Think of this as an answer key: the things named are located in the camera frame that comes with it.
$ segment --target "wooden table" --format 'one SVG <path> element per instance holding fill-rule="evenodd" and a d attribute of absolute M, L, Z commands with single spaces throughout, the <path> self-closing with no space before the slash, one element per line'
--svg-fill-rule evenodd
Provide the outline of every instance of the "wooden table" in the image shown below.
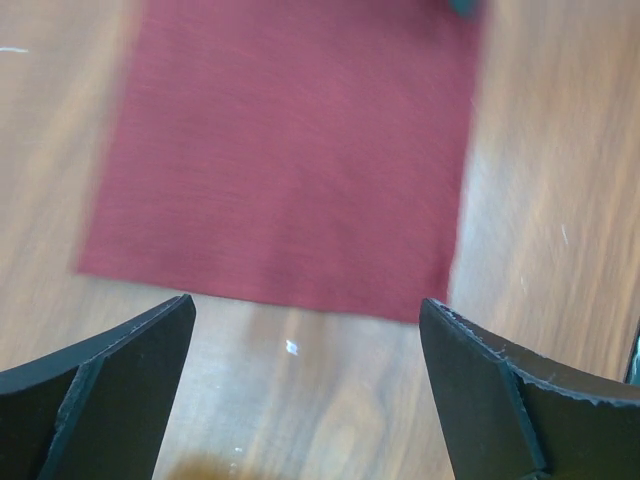
<path fill-rule="evenodd" d="M 493 10 L 453 305 L 621 379 L 640 316 L 640 4 Z M 173 294 L 70 273 L 139 16 L 3 3 L 0 47 L 18 50 L 0 50 L 0 369 Z M 416 327 L 195 300 L 157 478 L 453 477 Z"/>

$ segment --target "wood grain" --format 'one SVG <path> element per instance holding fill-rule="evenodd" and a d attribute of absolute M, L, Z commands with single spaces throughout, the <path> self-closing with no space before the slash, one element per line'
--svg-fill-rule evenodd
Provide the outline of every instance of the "wood grain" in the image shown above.
<path fill-rule="evenodd" d="M 3 5 L 0 368 L 173 292 L 70 273 L 136 3 Z M 493 3 L 451 295 L 622 378 L 640 316 L 640 5 Z M 196 297 L 158 479 L 450 479 L 415 327 Z M 287 340 L 298 355 L 286 349 Z"/>

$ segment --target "wooden surface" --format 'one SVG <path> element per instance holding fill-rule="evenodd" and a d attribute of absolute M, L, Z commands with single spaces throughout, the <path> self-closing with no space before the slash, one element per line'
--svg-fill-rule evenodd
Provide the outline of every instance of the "wooden surface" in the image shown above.
<path fill-rule="evenodd" d="M 3 3 L 0 47 L 28 52 L 0 50 L 0 369 L 173 293 L 69 269 L 132 5 Z M 483 78 L 453 305 L 620 379 L 640 316 L 640 4 L 496 2 Z M 452 478 L 415 327 L 195 300 L 156 478 Z"/>

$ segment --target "red cloth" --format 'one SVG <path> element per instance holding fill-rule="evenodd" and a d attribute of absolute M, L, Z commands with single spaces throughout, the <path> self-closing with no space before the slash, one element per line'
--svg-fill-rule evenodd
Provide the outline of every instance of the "red cloth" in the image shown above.
<path fill-rule="evenodd" d="M 479 32 L 446 0 L 151 0 L 79 270 L 416 322 Z"/>

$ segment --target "white speck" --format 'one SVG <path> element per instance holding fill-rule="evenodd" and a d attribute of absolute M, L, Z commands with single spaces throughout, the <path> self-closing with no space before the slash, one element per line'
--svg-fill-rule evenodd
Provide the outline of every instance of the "white speck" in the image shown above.
<path fill-rule="evenodd" d="M 0 47 L 0 52 L 29 53 L 29 50 L 17 47 Z"/>
<path fill-rule="evenodd" d="M 289 352 L 291 355 L 298 355 L 298 346 L 291 340 L 287 340 L 287 352 Z"/>

